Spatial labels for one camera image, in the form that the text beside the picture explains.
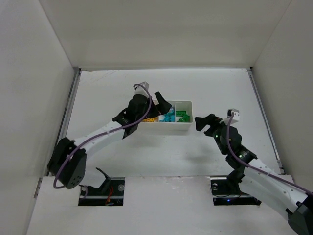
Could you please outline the green number two lego brick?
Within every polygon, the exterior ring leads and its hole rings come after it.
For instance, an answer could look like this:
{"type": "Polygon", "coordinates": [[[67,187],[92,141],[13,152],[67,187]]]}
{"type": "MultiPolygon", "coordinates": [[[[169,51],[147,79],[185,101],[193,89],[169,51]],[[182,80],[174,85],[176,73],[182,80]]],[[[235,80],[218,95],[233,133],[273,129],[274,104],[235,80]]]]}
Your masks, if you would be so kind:
{"type": "Polygon", "coordinates": [[[181,116],[177,122],[182,122],[182,123],[189,123],[190,122],[190,116],[189,115],[183,115],[181,116]]]}

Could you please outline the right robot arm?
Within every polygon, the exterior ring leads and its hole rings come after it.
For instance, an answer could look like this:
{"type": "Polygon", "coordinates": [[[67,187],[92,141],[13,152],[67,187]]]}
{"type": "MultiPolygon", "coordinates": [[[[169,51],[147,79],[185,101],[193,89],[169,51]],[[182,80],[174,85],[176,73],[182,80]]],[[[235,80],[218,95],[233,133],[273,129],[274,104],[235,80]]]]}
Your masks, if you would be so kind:
{"type": "Polygon", "coordinates": [[[279,213],[298,235],[313,233],[312,191],[283,179],[260,158],[242,145],[242,136],[232,124],[239,121],[239,112],[228,110],[227,118],[214,114],[196,117],[196,130],[212,137],[221,154],[233,169],[229,181],[243,193],[255,197],[279,213]]]}

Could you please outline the green lego plate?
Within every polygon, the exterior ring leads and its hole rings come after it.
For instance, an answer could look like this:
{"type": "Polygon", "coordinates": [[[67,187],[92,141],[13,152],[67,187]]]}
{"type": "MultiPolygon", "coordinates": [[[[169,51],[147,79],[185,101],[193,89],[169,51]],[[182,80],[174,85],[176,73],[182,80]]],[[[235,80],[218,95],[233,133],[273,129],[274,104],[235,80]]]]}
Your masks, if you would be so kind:
{"type": "Polygon", "coordinates": [[[187,112],[185,110],[176,111],[177,117],[183,117],[184,115],[187,115],[187,112]]]}

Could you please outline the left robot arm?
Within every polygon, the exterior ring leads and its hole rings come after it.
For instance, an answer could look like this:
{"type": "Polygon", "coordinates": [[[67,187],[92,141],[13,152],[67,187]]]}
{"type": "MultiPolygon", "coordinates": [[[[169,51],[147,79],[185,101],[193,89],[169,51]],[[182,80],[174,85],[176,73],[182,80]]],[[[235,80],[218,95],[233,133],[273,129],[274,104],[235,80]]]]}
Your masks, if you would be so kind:
{"type": "Polygon", "coordinates": [[[156,92],[155,96],[157,104],[154,104],[149,95],[135,94],[128,107],[100,129],[75,140],[67,137],[61,139],[47,165],[48,172],[63,188],[86,186],[102,190],[108,176],[98,167],[87,169],[88,159],[108,145],[131,135],[143,119],[168,113],[172,105],[160,92],[156,92]]]}

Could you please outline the blue long lego brick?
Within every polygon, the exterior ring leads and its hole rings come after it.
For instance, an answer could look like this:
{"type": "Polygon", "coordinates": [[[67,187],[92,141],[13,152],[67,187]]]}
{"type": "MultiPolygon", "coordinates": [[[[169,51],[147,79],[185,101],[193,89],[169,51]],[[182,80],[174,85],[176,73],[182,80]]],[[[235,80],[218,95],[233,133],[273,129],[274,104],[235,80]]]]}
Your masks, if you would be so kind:
{"type": "Polygon", "coordinates": [[[175,109],[172,107],[168,113],[160,115],[159,122],[176,122],[175,109]]]}

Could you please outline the yellow lego brick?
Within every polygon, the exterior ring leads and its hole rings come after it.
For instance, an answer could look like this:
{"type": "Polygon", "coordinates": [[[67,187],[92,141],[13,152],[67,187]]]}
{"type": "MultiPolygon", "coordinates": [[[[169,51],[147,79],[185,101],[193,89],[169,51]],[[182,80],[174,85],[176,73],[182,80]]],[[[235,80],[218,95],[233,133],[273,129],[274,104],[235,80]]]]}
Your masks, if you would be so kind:
{"type": "Polygon", "coordinates": [[[146,119],[143,119],[142,122],[155,123],[155,122],[158,122],[158,117],[146,118],[146,119]]]}

